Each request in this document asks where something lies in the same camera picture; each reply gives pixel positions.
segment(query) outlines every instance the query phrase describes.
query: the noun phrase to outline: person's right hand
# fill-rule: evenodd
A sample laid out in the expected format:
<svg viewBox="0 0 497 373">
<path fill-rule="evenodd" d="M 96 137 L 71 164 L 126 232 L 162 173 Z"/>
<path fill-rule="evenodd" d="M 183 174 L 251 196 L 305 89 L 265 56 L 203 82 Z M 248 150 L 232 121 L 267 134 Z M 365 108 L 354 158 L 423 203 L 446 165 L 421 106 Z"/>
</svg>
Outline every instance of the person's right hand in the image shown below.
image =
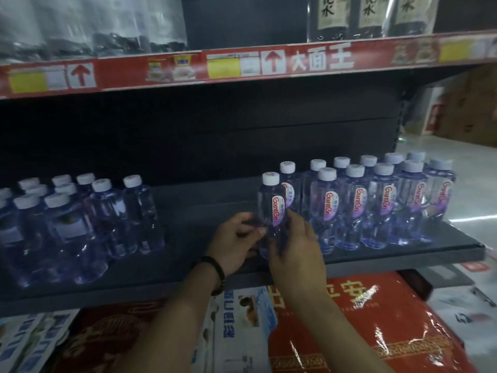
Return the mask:
<svg viewBox="0 0 497 373">
<path fill-rule="evenodd" d="M 290 238 L 283 255 L 278 254 L 275 243 L 270 246 L 269 268 L 274 283 L 283 298 L 297 311 L 306 299 L 327 294 L 326 268 L 318 240 L 312 226 L 292 210 Z"/>
</svg>

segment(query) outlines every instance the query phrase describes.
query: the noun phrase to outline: bottle cap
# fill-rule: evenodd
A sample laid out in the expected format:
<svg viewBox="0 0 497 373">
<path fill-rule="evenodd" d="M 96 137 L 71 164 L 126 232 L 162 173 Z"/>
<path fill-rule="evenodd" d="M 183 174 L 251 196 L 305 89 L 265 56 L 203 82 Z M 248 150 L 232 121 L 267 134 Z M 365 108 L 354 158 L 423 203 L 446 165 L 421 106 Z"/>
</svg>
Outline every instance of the bottle cap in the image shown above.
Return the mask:
<svg viewBox="0 0 497 373">
<path fill-rule="evenodd" d="M 63 205 L 69 204 L 69 195 L 62 192 L 49 195 L 45 198 L 45 204 L 49 208 L 62 207 Z"/>
<path fill-rule="evenodd" d="M 452 170 L 452 160 L 430 160 L 430 167 L 435 170 Z"/>
<path fill-rule="evenodd" d="M 373 170 L 376 175 L 392 175 L 394 166 L 391 163 L 377 163 Z"/>
<path fill-rule="evenodd" d="M 76 185 L 74 183 L 63 184 L 62 186 L 55 187 L 56 193 L 66 193 L 68 195 L 72 195 L 76 193 Z"/>
<path fill-rule="evenodd" d="M 395 165 L 397 163 L 401 163 L 403 160 L 405 160 L 405 158 L 400 153 L 387 153 L 387 154 L 385 154 L 385 162 L 387 162 L 387 163 L 391 163 L 391 164 Z"/>
<path fill-rule="evenodd" d="M 25 190 L 29 187 L 34 187 L 38 186 L 40 184 L 40 179 L 39 178 L 27 178 L 23 179 L 21 181 L 18 181 L 19 187 L 21 190 Z"/>
<path fill-rule="evenodd" d="M 318 171 L 318 179 L 321 181 L 334 181 L 337 179 L 337 171 L 333 168 L 321 168 Z"/>
<path fill-rule="evenodd" d="M 138 187 L 142 185 L 142 177 L 138 174 L 128 175 L 123 179 L 123 182 L 127 188 Z"/>
<path fill-rule="evenodd" d="M 345 170 L 345 175 L 351 176 L 352 178 L 361 178 L 364 176 L 364 166 L 363 165 L 349 165 Z"/>
<path fill-rule="evenodd" d="M 279 174 L 273 171 L 264 173 L 262 175 L 262 183 L 265 186 L 276 186 L 277 184 L 279 184 Z"/>
<path fill-rule="evenodd" d="M 295 172 L 295 162 L 283 161 L 280 163 L 280 171 L 283 174 L 292 174 Z"/>
<path fill-rule="evenodd" d="M 14 199 L 17 209 L 32 208 L 40 203 L 40 198 L 35 195 L 22 195 Z"/>
<path fill-rule="evenodd" d="M 27 188 L 26 194 L 43 197 L 48 194 L 48 187 L 46 184 L 39 184 L 38 186 Z"/>
<path fill-rule="evenodd" d="M 312 171 L 319 171 L 321 168 L 326 167 L 326 161 L 325 160 L 312 160 L 311 161 L 311 170 Z"/>
<path fill-rule="evenodd" d="M 10 199 L 11 197 L 12 190 L 10 188 L 0 188 L 0 199 Z"/>
<path fill-rule="evenodd" d="M 90 184 L 95 181 L 95 174 L 93 173 L 86 173 L 86 174 L 81 174 L 76 177 L 76 181 L 78 184 L 84 185 L 84 184 Z"/>
<path fill-rule="evenodd" d="M 91 186 L 95 192 L 104 192 L 112 188 L 112 182 L 110 179 L 97 179 Z"/>
<path fill-rule="evenodd" d="M 71 176 L 69 174 L 57 175 L 52 178 L 55 187 L 59 187 L 71 183 Z"/>
<path fill-rule="evenodd" d="M 376 165 L 378 162 L 378 157 L 376 156 L 361 156 L 361 165 L 367 166 L 369 168 Z"/>
<path fill-rule="evenodd" d="M 406 160 L 406 161 L 404 161 L 403 170 L 408 172 L 408 173 L 420 173 L 423 171 L 424 165 L 425 165 L 424 162 Z"/>
<path fill-rule="evenodd" d="M 426 159 L 426 152 L 409 152 L 407 153 L 407 159 L 424 162 Z"/>
<path fill-rule="evenodd" d="M 350 165 L 349 157 L 335 157 L 333 160 L 333 166 L 337 169 L 345 169 Z"/>
</svg>

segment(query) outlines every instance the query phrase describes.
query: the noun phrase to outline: store shelf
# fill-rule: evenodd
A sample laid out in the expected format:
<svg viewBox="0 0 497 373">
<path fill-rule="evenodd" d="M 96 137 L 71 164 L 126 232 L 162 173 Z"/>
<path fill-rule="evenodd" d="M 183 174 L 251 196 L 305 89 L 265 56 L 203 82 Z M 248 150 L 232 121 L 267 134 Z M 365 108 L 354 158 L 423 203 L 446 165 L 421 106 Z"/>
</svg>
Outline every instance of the store shelf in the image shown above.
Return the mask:
<svg viewBox="0 0 497 373">
<path fill-rule="evenodd" d="M 495 61 L 496 30 L 210 49 L 162 55 L 2 66 L 0 98 L 456 66 Z"/>
<path fill-rule="evenodd" d="M 42 285 L 21 290 L 0 270 L 0 317 L 152 300 L 170 295 L 191 264 L 207 248 L 215 228 L 239 211 L 254 211 L 259 178 L 182 184 L 154 188 L 160 218 L 171 235 L 171 246 L 149 256 L 135 254 L 111 265 L 93 283 Z M 444 224 L 436 242 L 427 246 L 388 246 L 376 251 L 335 250 L 326 257 L 328 277 L 479 261 L 482 244 Z M 267 262 L 251 259 L 226 282 L 227 289 L 271 284 Z"/>
</svg>

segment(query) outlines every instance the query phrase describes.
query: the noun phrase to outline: hand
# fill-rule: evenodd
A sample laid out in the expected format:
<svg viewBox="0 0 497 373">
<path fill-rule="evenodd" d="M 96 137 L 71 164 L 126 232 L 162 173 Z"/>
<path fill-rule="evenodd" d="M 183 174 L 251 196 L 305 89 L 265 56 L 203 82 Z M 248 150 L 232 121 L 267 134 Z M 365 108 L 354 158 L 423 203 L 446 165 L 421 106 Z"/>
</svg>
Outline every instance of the hand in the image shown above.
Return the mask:
<svg viewBox="0 0 497 373">
<path fill-rule="evenodd" d="M 326 268 L 312 226 L 290 209 L 287 214 L 290 217 L 288 245 L 280 256 L 277 245 L 271 244 L 269 268 L 281 295 L 298 312 L 299 304 L 305 305 L 306 299 L 328 297 Z"/>
<path fill-rule="evenodd" d="M 242 266 L 252 245 L 266 234 L 263 227 L 243 224 L 252 217 L 251 212 L 237 213 L 217 228 L 209 245 L 207 255 L 220 264 L 226 276 Z"/>
</svg>

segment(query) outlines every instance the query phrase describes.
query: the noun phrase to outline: person's left hand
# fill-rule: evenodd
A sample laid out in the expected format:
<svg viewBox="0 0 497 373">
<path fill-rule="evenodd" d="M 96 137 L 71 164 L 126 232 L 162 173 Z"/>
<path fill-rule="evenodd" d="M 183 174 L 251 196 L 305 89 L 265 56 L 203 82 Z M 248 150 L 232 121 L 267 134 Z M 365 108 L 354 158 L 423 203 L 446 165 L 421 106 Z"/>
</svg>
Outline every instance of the person's left hand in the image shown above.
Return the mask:
<svg viewBox="0 0 497 373">
<path fill-rule="evenodd" d="M 266 234 L 264 227 L 243 223 L 252 218 L 251 212 L 237 213 L 217 228 L 209 245 L 207 255 L 220 264 L 226 276 L 242 266 L 250 248 Z"/>
</svg>

